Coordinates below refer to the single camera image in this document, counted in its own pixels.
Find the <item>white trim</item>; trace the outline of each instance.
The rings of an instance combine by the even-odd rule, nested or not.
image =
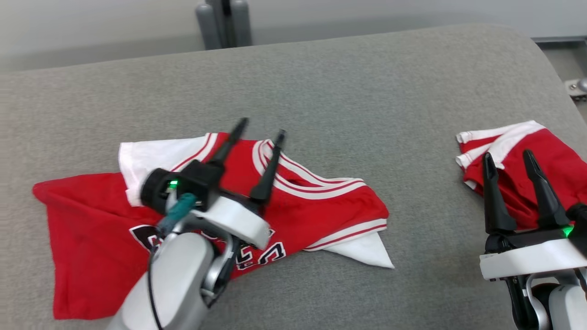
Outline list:
[[[202,148],[200,148],[197,152],[194,153],[194,154],[198,154],[198,156],[194,157],[193,159],[198,160],[198,161],[202,161],[204,158],[206,158],[208,156],[208,154],[210,153],[210,151],[212,150],[212,148],[214,148],[214,145],[216,144],[216,140],[218,139],[218,133],[206,133],[204,135],[204,137],[206,138],[206,140],[205,140],[206,144],[203,145]],[[190,163],[189,161],[186,161],[186,159],[182,159],[181,161],[178,161],[169,170],[175,168],[176,166],[181,164],[183,161],[185,161],[185,164],[183,164],[181,167],[178,167],[176,169],[176,171],[181,171],[185,166],[187,166],[187,164]]]
[[[504,170],[505,166],[503,165],[503,162],[512,149],[523,138],[545,128],[546,127],[543,125],[532,120],[530,122],[522,123],[498,137],[493,141],[488,150],[488,152],[491,153],[495,167]]]
[[[262,143],[261,148],[263,148],[263,154],[265,155],[265,157],[267,158],[271,158],[271,156],[273,155],[273,142],[271,140],[265,140]],[[334,178],[334,179],[327,179],[324,177],[321,177],[315,173],[313,173],[312,171],[308,170],[304,165],[301,165],[300,163],[297,163],[296,161],[293,161],[291,158],[289,158],[288,156],[286,156],[285,154],[281,154],[281,158],[279,159],[279,164],[284,166],[286,169],[294,172],[295,174],[299,175],[301,178],[303,178],[304,180],[312,183],[312,184],[317,184],[320,186],[327,186],[327,185],[331,185],[331,184],[338,184],[341,181],[350,181],[350,180],[361,180],[361,179],[355,179],[355,178],[351,178],[351,177],[339,177],[339,178]]]
[[[355,240],[358,237],[361,237],[361,236],[364,236],[364,235],[367,235],[367,234],[370,234],[370,233],[373,233],[376,231],[382,231],[387,228],[386,226],[387,226],[387,219],[376,219],[376,220],[371,220],[371,221],[365,221],[364,223],[353,225],[351,227],[337,231],[334,234],[330,234],[326,237],[323,237],[322,239],[311,244],[310,246],[308,246],[304,250],[305,251],[322,250],[322,249],[329,247],[329,246],[332,246],[332,245],[340,244],[340,243],[347,242],[350,240]],[[365,232],[357,234],[357,235],[349,236],[349,237],[345,238],[344,240],[336,241],[336,240],[340,239],[341,237],[352,235],[353,233],[358,233],[360,231],[365,231]]]
[[[517,126],[525,126],[528,124],[537,124],[537,122],[535,122],[534,120],[529,120],[527,122],[498,127],[495,129],[471,130],[471,131],[461,132],[461,133],[457,134],[457,141],[459,143],[464,144],[464,143],[467,143],[470,141],[487,139],[489,137],[502,135],[505,132],[508,132],[513,128],[516,128]]]
[[[491,143],[487,143],[483,146],[477,147],[475,149],[471,149],[464,154],[460,154],[455,158],[457,164],[464,168],[465,170],[469,165],[473,163],[475,159],[481,157],[489,148],[491,147]]]
[[[134,230],[138,229],[138,228],[142,228],[142,227],[153,227],[155,228],[156,226],[150,225],[150,224],[140,224],[140,225],[136,225],[133,228],[129,228],[129,233],[130,235],[134,238],[135,241],[137,241],[142,247],[147,248],[143,245],[143,242],[141,242],[139,240],[139,238],[134,234]]]
[[[121,143],[118,149],[118,164],[120,166],[120,172],[122,173],[122,178],[124,179],[124,183],[126,184],[127,190],[126,198],[128,199],[130,205],[132,206],[140,206],[141,202],[136,194],[133,194],[131,189],[137,187],[139,183],[139,178],[133,171],[133,143]]]
[[[467,180],[467,181],[465,181],[465,184],[473,190],[475,190],[475,188],[477,188],[477,183],[475,181]]]
[[[257,170],[257,172],[259,173],[259,175],[263,174],[263,172],[265,171],[265,168],[266,168],[266,163],[267,163],[266,159],[264,159],[264,157],[259,156],[259,152],[261,152],[261,151],[264,156],[267,156],[267,153],[265,152],[265,150],[261,149],[261,147],[264,143],[266,143],[266,140],[265,141],[257,141],[252,148],[253,165],[254,165],[255,169]],[[281,158],[279,159],[279,164],[283,165],[285,167],[288,166],[287,162],[285,162]],[[301,173],[298,171],[299,171],[299,169],[296,169],[296,174],[300,174],[300,176],[301,176]],[[297,196],[300,198],[309,199],[309,200],[320,200],[320,199],[337,197],[337,196],[346,194],[350,191],[353,191],[359,187],[366,186],[365,182],[362,179],[352,179],[349,181],[343,181],[343,182],[336,183],[336,184],[334,184],[334,183],[333,184],[321,183],[323,186],[320,186],[320,187],[303,187],[303,186],[297,186],[295,184],[288,182],[285,178],[283,178],[279,174],[277,174],[275,176],[275,178],[276,178],[276,180],[274,181],[275,188],[280,189],[288,194],[291,194],[291,195],[294,195],[294,196]]]

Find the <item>green led light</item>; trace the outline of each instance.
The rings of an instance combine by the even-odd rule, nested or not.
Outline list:
[[[169,186],[167,186],[168,190],[174,190],[177,188],[177,180],[169,181]]]
[[[569,237],[569,234],[571,233],[571,231],[573,231],[574,227],[573,226],[567,226],[567,227],[563,227],[562,228],[562,232],[565,233],[565,237]]]

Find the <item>black cable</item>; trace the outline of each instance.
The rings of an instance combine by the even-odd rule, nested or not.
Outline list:
[[[157,251],[157,246],[153,244],[151,247],[150,254],[149,254],[149,267],[147,268],[147,287],[149,290],[149,301],[151,302],[151,312],[153,312],[153,318],[155,319],[155,324],[157,325],[158,330],[163,330],[161,326],[161,322],[159,322],[159,316],[157,315],[157,309],[155,308],[155,298],[153,297],[153,279],[151,275],[151,267],[153,266],[153,257],[155,256],[155,252]]]
[[[583,288],[583,291],[585,291],[585,299],[587,299],[587,281],[585,280],[583,274],[581,274],[581,270],[579,268],[574,268],[573,270],[575,271],[575,275],[577,275],[577,278],[579,279],[581,288]]]

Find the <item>folded clothing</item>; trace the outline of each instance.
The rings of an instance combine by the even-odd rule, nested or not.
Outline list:
[[[122,143],[121,173],[87,174],[38,183],[34,195],[47,207],[55,262],[53,314],[57,319],[95,319],[116,313],[147,267],[149,248],[160,244],[161,215],[140,205],[140,189],[161,167],[180,171],[206,161],[228,137]],[[225,162],[221,186],[248,194],[272,155],[269,140],[239,141]],[[282,154],[265,219],[265,250],[244,247],[232,274],[238,277],[300,250],[329,250],[393,268],[377,232],[389,213],[361,179],[325,179]]]
[[[456,162],[464,171],[463,181],[483,194],[482,155],[491,153],[500,179],[498,185],[518,229],[538,226],[534,185],[526,175],[523,152],[533,152],[563,207],[587,203],[587,163],[546,127],[530,120],[496,129],[457,134],[462,154]]]

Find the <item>gray cushioned table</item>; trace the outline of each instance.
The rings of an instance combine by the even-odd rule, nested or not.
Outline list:
[[[478,268],[483,202],[454,135],[534,119],[587,157],[587,125],[532,41],[462,25],[183,53],[1,78],[3,329],[103,329],[52,318],[53,263],[34,183],[117,171],[120,142],[201,136],[249,116],[249,138],[325,177],[361,177],[390,210],[396,270],[300,252],[237,279],[204,329],[513,329]]]

